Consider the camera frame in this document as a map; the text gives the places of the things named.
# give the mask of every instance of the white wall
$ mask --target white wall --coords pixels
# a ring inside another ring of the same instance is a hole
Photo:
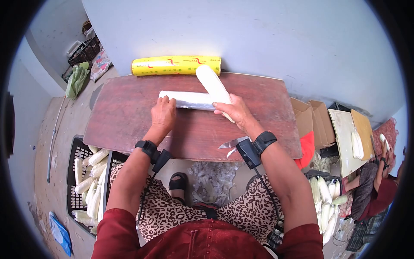
[[[34,161],[40,126],[52,97],[29,73],[20,58],[15,58],[10,72],[8,90],[13,95],[15,137],[13,155],[9,159],[10,178],[18,205],[30,228],[42,240],[28,202],[34,202]]]
[[[407,146],[408,142],[408,114],[407,114],[407,105],[404,104],[398,112],[392,116],[396,121],[395,129],[398,130],[397,141],[395,143],[394,154],[395,166],[391,170],[390,175],[397,177],[397,171],[404,159],[402,151],[404,147]]]
[[[300,99],[327,105],[338,100],[360,107],[374,127],[404,101],[391,44],[364,1],[83,0],[83,4],[120,75],[130,74],[135,58],[217,55],[231,72],[283,79],[288,92]]]
[[[82,24],[88,19],[82,0],[47,0],[30,30],[47,61],[62,75],[69,67],[66,52],[76,41],[85,41]]]

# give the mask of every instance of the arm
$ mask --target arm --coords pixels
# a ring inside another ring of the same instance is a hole
[[[265,129],[252,116],[241,97],[234,94],[230,97],[233,104],[213,103],[214,113],[226,112],[241,130],[255,140]],[[317,224],[311,186],[277,141],[264,150],[261,160],[285,215],[285,233],[301,225]]]
[[[383,149],[383,153],[381,154],[381,157],[386,158],[387,157],[387,144],[381,142],[381,147]],[[388,157],[390,158],[392,153],[392,149],[390,149],[389,155]],[[384,161],[380,160],[380,164],[378,165],[378,171],[377,174],[375,175],[375,179],[374,179],[374,189],[378,192],[378,189],[380,188],[381,185],[381,180],[383,178],[387,178],[388,177],[388,170],[386,169],[384,172]]]
[[[176,100],[168,96],[159,98],[151,109],[152,125],[143,140],[159,145],[174,126]],[[136,148],[128,157],[112,184],[106,210],[121,208],[136,215],[140,206],[140,196],[148,176],[150,158]]]

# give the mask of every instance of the black sandal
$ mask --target black sandal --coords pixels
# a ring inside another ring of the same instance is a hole
[[[180,176],[181,178],[178,180],[172,180],[174,177]],[[187,175],[184,173],[175,173],[170,178],[170,183],[168,185],[168,190],[185,190],[187,189],[188,178]],[[181,201],[183,205],[185,205],[185,201],[180,197],[173,197],[173,199]]]

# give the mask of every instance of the hand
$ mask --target hand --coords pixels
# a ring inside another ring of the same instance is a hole
[[[385,141],[384,142],[380,141],[380,142],[381,142],[381,147],[382,147],[382,150],[383,150],[381,156],[382,157],[387,157],[387,143]]]
[[[246,104],[240,96],[230,94],[230,99],[232,104],[213,102],[213,106],[216,108],[214,113],[227,113],[234,120],[239,129],[248,133],[251,127],[254,127],[254,125],[258,124],[258,121],[250,113],[249,108],[247,108]]]
[[[176,121],[176,100],[168,96],[158,98],[156,105],[151,109],[152,127],[161,129],[167,134]]]

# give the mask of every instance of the person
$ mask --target person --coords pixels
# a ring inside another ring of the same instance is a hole
[[[393,201],[400,183],[404,161],[398,169],[397,178],[389,175],[386,161],[390,162],[393,149],[381,142],[382,154],[379,164],[370,162],[360,168],[360,174],[351,182],[344,179],[344,190],[354,190],[351,217],[356,221],[367,220],[385,210]]]
[[[226,112],[236,125],[255,140],[264,128],[254,119],[241,97],[231,94],[232,104],[213,103],[215,114]],[[156,145],[172,130],[176,101],[159,98],[151,110],[152,125],[143,140]],[[312,191],[292,158],[276,142],[261,154],[266,173],[261,176],[284,217],[284,258],[323,258]],[[247,191],[219,209],[184,205],[185,174],[174,174],[170,193],[154,179],[148,186],[150,159],[135,148],[111,176],[106,212],[97,227],[92,258],[273,258],[262,246],[277,223],[271,197],[259,178]],[[147,244],[140,247],[136,225]]]

